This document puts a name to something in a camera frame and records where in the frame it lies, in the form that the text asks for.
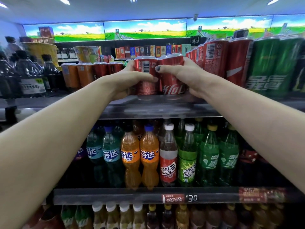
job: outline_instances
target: blue fanta bottle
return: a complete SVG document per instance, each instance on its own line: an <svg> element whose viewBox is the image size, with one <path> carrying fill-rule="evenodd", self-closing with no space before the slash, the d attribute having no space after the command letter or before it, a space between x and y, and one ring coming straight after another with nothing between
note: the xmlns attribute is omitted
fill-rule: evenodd
<svg viewBox="0 0 305 229"><path fill-rule="evenodd" d="M108 167L110 187L123 187L125 167L122 162L121 141L112 134L113 127L104 127L106 134L103 138L104 160Z"/></svg>
<svg viewBox="0 0 305 229"><path fill-rule="evenodd" d="M103 158L103 135L95 125L87 137L87 154L93 163L93 173L95 185L97 187L105 187L107 184L107 166Z"/></svg>

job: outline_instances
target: ceiling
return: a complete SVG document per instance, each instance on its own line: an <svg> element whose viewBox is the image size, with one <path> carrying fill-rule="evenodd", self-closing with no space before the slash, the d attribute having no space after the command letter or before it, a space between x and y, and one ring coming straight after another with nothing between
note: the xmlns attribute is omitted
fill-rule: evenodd
<svg viewBox="0 0 305 229"><path fill-rule="evenodd" d="M0 0L0 19L20 24L305 13L305 0Z"/></svg>

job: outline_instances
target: sprite bottle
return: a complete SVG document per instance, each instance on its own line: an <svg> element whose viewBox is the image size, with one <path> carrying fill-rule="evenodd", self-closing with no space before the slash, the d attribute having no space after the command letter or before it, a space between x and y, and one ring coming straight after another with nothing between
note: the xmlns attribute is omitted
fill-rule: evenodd
<svg viewBox="0 0 305 229"><path fill-rule="evenodd" d="M197 183L199 183L200 186L216 185L216 166L219 157L216 130L217 125L208 124L208 134L204 136L200 144L197 174Z"/></svg>
<svg viewBox="0 0 305 229"><path fill-rule="evenodd" d="M230 186L239 154L239 143L236 129L228 124L229 132L221 139L220 148L220 186Z"/></svg>
<svg viewBox="0 0 305 229"><path fill-rule="evenodd" d="M193 133L194 128L193 124L185 124L186 134L178 150L178 177L182 187L191 187L195 179L197 147Z"/></svg>
<svg viewBox="0 0 305 229"><path fill-rule="evenodd" d="M184 126L185 126L184 119L185 118L180 118L178 127L174 128L174 136L175 136L178 148L181 146L182 139L183 139L183 136L185 134L185 132L184 132Z"/></svg>

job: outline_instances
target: orange label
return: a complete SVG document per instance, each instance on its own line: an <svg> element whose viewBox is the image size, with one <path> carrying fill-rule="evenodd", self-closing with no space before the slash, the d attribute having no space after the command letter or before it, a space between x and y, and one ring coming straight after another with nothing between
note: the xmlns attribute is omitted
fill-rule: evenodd
<svg viewBox="0 0 305 229"><path fill-rule="evenodd" d="M124 163L134 163L140 159L140 150L135 149L132 151L122 150L122 160Z"/></svg>
<svg viewBox="0 0 305 229"><path fill-rule="evenodd" d="M159 161L159 148L151 151L144 151L141 149L142 162L153 163Z"/></svg>

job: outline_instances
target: juice bottle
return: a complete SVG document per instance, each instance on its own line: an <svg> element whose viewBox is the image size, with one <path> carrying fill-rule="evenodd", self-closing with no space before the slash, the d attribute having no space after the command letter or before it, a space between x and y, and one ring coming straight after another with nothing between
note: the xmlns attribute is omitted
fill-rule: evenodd
<svg viewBox="0 0 305 229"><path fill-rule="evenodd" d="M159 229L159 220L157 213L155 212L156 210L156 205L155 204L149 204L148 206L149 212L147 213L147 229Z"/></svg>
<svg viewBox="0 0 305 229"><path fill-rule="evenodd" d="M124 185L125 167L122 162L121 141L113 136L112 126L104 127L106 134L103 138L104 160L108 167L108 181L110 187Z"/></svg>
<svg viewBox="0 0 305 229"><path fill-rule="evenodd" d="M177 145L178 147L181 146L181 143L183 143L183 138L184 138L184 128L185 128L185 117L184 118L180 118L180 121L179 121L179 124L178 124L178 127L175 129L175 139L176 139L176 142L177 142Z"/></svg>
<svg viewBox="0 0 305 229"><path fill-rule="evenodd" d="M100 202L95 202L92 205L92 209L94 212L94 229L105 229L107 226L107 211L105 209L105 205Z"/></svg>
<svg viewBox="0 0 305 229"><path fill-rule="evenodd" d="M193 204L190 211L190 229L203 229L206 211L202 204Z"/></svg>
<svg viewBox="0 0 305 229"><path fill-rule="evenodd" d="M186 134L178 150L178 180L181 186L191 187L195 179L197 148L194 139L194 125L185 124Z"/></svg>
<svg viewBox="0 0 305 229"><path fill-rule="evenodd" d="M159 141L153 133L153 126L145 126L145 135L140 142L141 161L144 165L142 182L148 189L156 187L159 183L157 167L159 163Z"/></svg>
<svg viewBox="0 0 305 229"><path fill-rule="evenodd" d="M66 206L63 205L61 209L61 219L63 220L63 224L65 225L66 229L78 229L78 226L76 224L75 220L75 212L76 212L76 206Z"/></svg>
<svg viewBox="0 0 305 229"><path fill-rule="evenodd" d="M228 134L223 137L219 145L220 153L220 186L231 186L233 172L239 154L239 143L236 129L228 124Z"/></svg>
<svg viewBox="0 0 305 229"><path fill-rule="evenodd" d="M254 221L254 217L251 210L252 210L252 205L243 204L241 209L237 211L239 229L251 229L251 226Z"/></svg>
<svg viewBox="0 0 305 229"><path fill-rule="evenodd" d="M189 209L186 204L179 204L176 208L176 228L189 229Z"/></svg>
<svg viewBox="0 0 305 229"><path fill-rule="evenodd" d="M174 229L175 217L171 210L171 204L164 204L164 211L162 212L162 229Z"/></svg>
<svg viewBox="0 0 305 229"><path fill-rule="evenodd" d="M134 129L134 134L135 136L141 140L143 134L144 134L144 127L141 121L139 120L133 120L132 121L133 129Z"/></svg>
<svg viewBox="0 0 305 229"><path fill-rule="evenodd" d="M227 208L222 212L221 229L231 229L237 225L237 215L235 204L227 204Z"/></svg>
<svg viewBox="0 0 305 229"><path fill-rule="evenodd" d="M218 228L221 223L221 213L219 204L211 204L207 208L206 229Z"/></svg>
<svg viewBox="0 0 305 229"><path fill-rule="evenodd" d="M107 183L107 167L103 158L103 137L98 130L98 125L94 125L87 137L87 154L93 164L95 186L104 187Z"/></svg>
<svg viewBox="0 0 305 229"><path fill-rule="evenodd" d="M133 229L145 229L145 218L142 204L134 204L134 219L132 222Z"/></svg>
<svg viewBox="0 0 305 229"><path fill-rule="evenodd" d="M283 224L284 221L284 213L283 213L284 205L283 204L275 204L271 205L269 211L269 229L278 228Z"/></svg>
<svg viewBox="0 0 305 229"><path fill-rule="evenodd" d="M254 222L252 229L267 228L269 225L268 205L261 203L253 210Z"/></svg>
<svg viewBox="0 0 305 229"><path fill-rule="evenodd" d="M75 219L78 229L93 229L93 223L88 206L78 205L75 213Z"/></svg>
<svg viewBox="0 0 305 229"><path fill-rule="evenodd" d="M132 229L132 219L129 204L120 204L120 229Z"/></svg>
<svg viewBox="0 0 305 229"><path fill-rule="evenodd" d="M196 124L195 124L195 129L194 129L194 136L195 136L195 141L196 141L197 147L200 146L201 141L204 136L204 129L201 125L202 120L203 120L202 118L195 118Z"/></svg>
<svg viewBox="0 0 305 229"><path fill-rule="evenodd" d="M126 167L125 184L127 188L137 189L142 182L139 172L140 143L133 133L132 125L127 125L121 142L123 164Z"/></svg>
<svg viewBox="0 0 305 229"><path fill-rule="evenodd" d="M116 209L114 203L106 204L107 217L107 229L118 229L120 226L120 213Z"/></svg>
<svg viewBox="0 0 305 229"><path fill-rule="evenodd" d="M164 187L173 187L177 178L178 149L173 136L173 124L165 125L166 131L160 144L160 179Z"/></svg>
<svg viewBox="0 0 305 229"><path fill-rule="evenodd" d="M217 180L217 163L219 157L219 145L215 134L217 125L208 124L208 134L201 144L198 158L197 183L200 186L215 186Z"/></svg>

